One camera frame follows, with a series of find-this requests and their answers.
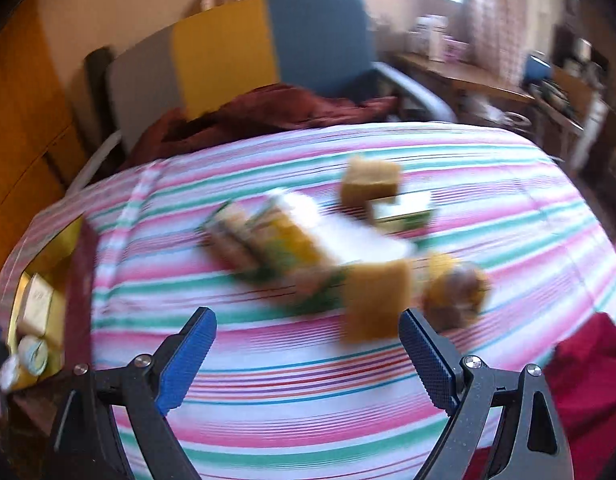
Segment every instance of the tablecloth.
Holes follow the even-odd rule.
[[[101,234],[92,303],[95,365],[126,364],[177,332],[198,306],[218,334],[168,421],[202,478],[411,479],[446,417],[398,340],[339,341],[341,309],[303,312],[291,291],[239,282],[198,228],[227,199],[246,208],[287,186],[334,208],[352,153],[403,167],[404,191],[432,190],[427,232],[407,232],[486,270],[478,323],[450,333],[491,367],[543,364],[592,312],[616,322],[616,254],[562,171],[515,134],[456,124],[388,123],[287,132],[125,171],[41,212],[0,275],[0,322],[38,248],[86,213]],[[150,478],[123,410],[137,478]],[[496,419],[486,424],[484,440]]]

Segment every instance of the open box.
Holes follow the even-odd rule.
[[[37,253],[19,278],[6,340],[11,354],[17,352],[21,338],[17,319],[28,282],[38,273],[54,290],[43,337],[48,344],[48,364],[35,382],[64,367],[91,361],[90,300],[98,238],[97,232],[80,216]]]

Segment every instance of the blue rubber pad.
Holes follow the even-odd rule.
[[[186,334],[179,349],[162,371],[159,394],[154,402],[163,416],[169,410],[181,406],[216,333],[217,318],[208,308]]]
[[[446,410],[448,416],[453,416],[459,406],[454,374],[408,310],[399,320],[399,339],[432,403],[440,410]]]

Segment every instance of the metal bolt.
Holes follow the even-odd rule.
[[[542,369],[535,364],[528,365],[526,371],[534,377],[539,377],[542,374]]]
[[[152,363],[152,356],[150,354],[141,354],[134,358],[134,365],[137,368],[146,368],[150,363]]]
[[[469,355],[464,357],[464,364],[469,368],[481,368],[483,362],[476,355]]]
[[[75,365],[74,368],[72,369],[72,373],[75,375],[83,375],[88,371],[88,365],[84,364],[84,363],[80,363],[78,365]]]

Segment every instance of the sofa backrest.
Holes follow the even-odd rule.
[[[125,51],[109,66],[108,89],[129,151],[170,108],[193,119],[276,82],[326,97],[370,96],[364,75],[373,60],[364,0],[241,0]]]

